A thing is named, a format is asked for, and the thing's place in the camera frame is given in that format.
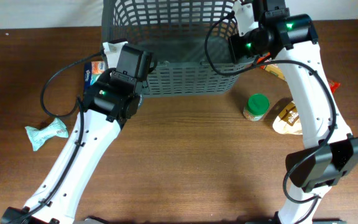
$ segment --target snack package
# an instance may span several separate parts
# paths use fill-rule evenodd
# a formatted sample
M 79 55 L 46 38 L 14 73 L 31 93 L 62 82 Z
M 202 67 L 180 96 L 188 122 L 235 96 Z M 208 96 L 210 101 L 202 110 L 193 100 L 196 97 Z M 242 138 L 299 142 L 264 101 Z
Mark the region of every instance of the snack package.
M 258 63 L 266 57 L 260 58 L 258 60 Z M 265 65 L 265 66 L 261 66 L 260 68 L 270 72 L 271 74 L 275 75 L 277 78 L 285 81 L 284 74 L 281 71 L 281 69 L 277 66 L 277 64 Z M 328 81 L 328 84 L 329 84 L 329 87 L 330 87 L 332 93 L 334 93 L 341 86 L 341 84 L 339 82 L 335 82 L 329 78 L 327 78 L 327 81 Z
M 46 128 L 38 130 L 30 126 L 25 127 L 27 135 L 30 139 L 32 150 L 38 151 L 38 149 L 45 143 L 46 140 L 58 136 L 61 138 L 68 138 L 68 132 L 66 125 L 59 118 L 55 118 L 50 125 Z
M 276 117 L 273 129 L 280 134 L 302 134 L 301 120 L 293 101 Z
M 88 62 L 84 65 L 84 91 L 94 84 L 99 76 L 105 71 L 106 63 L 104 61 Z

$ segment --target perforated basket wall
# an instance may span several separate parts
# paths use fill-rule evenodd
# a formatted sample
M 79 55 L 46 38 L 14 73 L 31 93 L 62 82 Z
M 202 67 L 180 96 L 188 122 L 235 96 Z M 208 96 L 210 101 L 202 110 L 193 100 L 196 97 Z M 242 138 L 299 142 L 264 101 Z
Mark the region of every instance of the perforated basket wall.
M 145 96 L 224 93 L 237 76 L 217 75 L 206 63 L 204 40 L 212 24 L 231 12 L 234 1 L 104 0 L 102 41 L 125 38 L 155 53 L 158 66 L 144 83 Z M 227 38 L 236 31 L 225 20 L 213 30 L 208 52 L 223 72 L 251 61 L 231 63 Z

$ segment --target light blue candy wrapper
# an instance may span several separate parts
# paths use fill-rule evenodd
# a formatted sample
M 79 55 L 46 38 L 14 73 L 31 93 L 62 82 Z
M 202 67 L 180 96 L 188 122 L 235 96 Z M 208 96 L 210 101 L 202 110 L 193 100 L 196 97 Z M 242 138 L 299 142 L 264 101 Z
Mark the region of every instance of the light blue candy wrapper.
M 33 128 L 30 126 L 25 127 L 27 131 L 27 135 L 32 144 L 32 150 L 37 151 L 46 140 L 58 136 L 61 138 L 68 138 L 68 132 L 63 121 L 60 121 L 59 118 L 55 118 L 50 125 L 46 128 L 38 130 L 37 128 Z

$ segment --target basket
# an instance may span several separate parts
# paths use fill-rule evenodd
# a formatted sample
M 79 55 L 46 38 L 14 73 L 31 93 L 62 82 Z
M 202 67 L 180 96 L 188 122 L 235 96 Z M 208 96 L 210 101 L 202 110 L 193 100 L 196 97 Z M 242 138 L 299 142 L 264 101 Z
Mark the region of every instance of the basket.
M 204 40 L 212 24 L 231 12 L 234 1 L 104 0 L 102 41 L 125 38 L 152 51 L 157 68 L 148 75 L 145 97 L 220 94 L 238 75 L 216 74 L 206 61 Z M 233 65 L 227 38 L 236 32 L 233 21 L 217 26 L 208 40 L 216 68 L 233 72 L 250 64 Z

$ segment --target brown wooden surface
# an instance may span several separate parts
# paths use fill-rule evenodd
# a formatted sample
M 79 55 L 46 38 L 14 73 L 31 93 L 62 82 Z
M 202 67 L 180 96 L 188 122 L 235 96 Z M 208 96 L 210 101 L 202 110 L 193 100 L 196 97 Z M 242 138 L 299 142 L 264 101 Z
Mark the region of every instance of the brown wooden surface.
M 358 21 L 316 22 L 316 28 L 325 72 L 342 83 L 334 95 L 337 105 L 358 136 Z M 24 127 L 51 122 L 39 105 L 42 85 L 59 68 L 96 52 L 99 30 L 0 30 L 0 217 L 8 206 L 23 206 L 66 143 L 53 138 L 32 152 Z M 82 88 L 78 66 L 50 86 L 46 104 L 67 112 Z M 266 94 L 272 105 L 291 96 L 285 82 L 254 70 L 224 95 L 146 99 L 102 157 L 76 218 L 189 222 L 272 216 L 285 201 L 285 156 L 303 148 L 302 138 L 277 134 L 272 113 L 262 122 L 246 121 L 241 108 L 254 93 Z M 71 132 L 75 117 L 63 121 Z M 315 217 L 358 223 L 358 166 L 327 194 Z

